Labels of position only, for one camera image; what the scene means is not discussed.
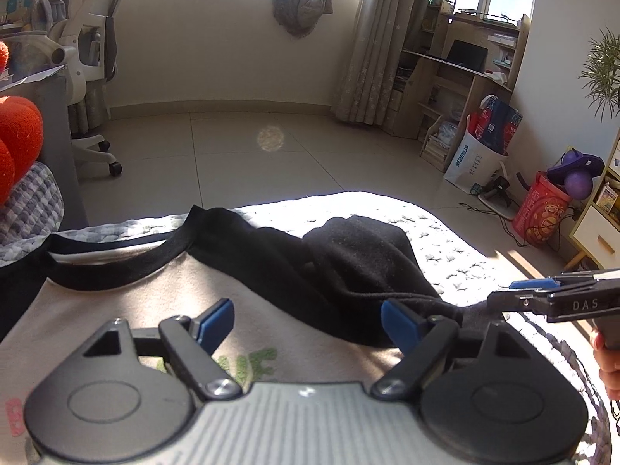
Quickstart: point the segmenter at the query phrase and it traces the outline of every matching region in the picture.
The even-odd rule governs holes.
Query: green leaves
[[[588,79],[584,89],[590,92],[586,98],[591,98],[590,106],[596,107],[596,115],[601,113],[601,122],[605,111],[610,116],[620,113],[620,36],[614,35],[609,28],[601,30],[602,39],[590,40],[590,54],[584,63],[584,69],[579,79]]]

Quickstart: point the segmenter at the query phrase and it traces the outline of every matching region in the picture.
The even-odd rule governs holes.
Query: black cloth
[[[183,251],[234,277],[298,320],[354,343],[392,345],[381,328],[379,312],[389,298],[424,317],[442,314],[463,321],[462,310],[443,302],[424,278],[404,231],[370,218],[332,218],[299,239],[269,227],[256,229],[232,211],[195,206],[164,243],[128,260],[68,265],[50,254],[128,244],[84,243],[51,235],[25,258],[0,269],[0,340],[46,278],[79,291],[119,288],[155,273]],[[467,316],[473,315],[484,329],[489,317],[480,311],[466,309],[466,324]]]

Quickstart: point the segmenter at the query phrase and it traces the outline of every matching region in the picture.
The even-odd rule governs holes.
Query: box
[[[618,193],[611,188],[609,183],[606,183],[596,198],[596,205],[604,212],[609,213],[617,199]]]
[[[6,21],[29,24],[35,0],[8,0],[6,2]]]

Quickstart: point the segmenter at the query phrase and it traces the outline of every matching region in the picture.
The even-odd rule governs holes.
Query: shopping bag
[[[467,194],[477,195],[489,183],[500,162],[507,155],[500,155],[480,143],[471,133],[465,132],[450,166],[443,175],[450,183]]]

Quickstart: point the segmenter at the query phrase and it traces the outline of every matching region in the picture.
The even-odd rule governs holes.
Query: finger
[[[620,390],[620,372],[598,371],[598,377],[605,383],[608,390]]]
[[[605,347],[605,338],[597,329],[593,329],[593,331],[590,332],[590,346],[592,346],[595,351]]]
[[[620,390],[607,390],[607,396],[610,400],[620,400]]]
[[[620,350],[594,350],[594,360],[605,372],[620,371]]]

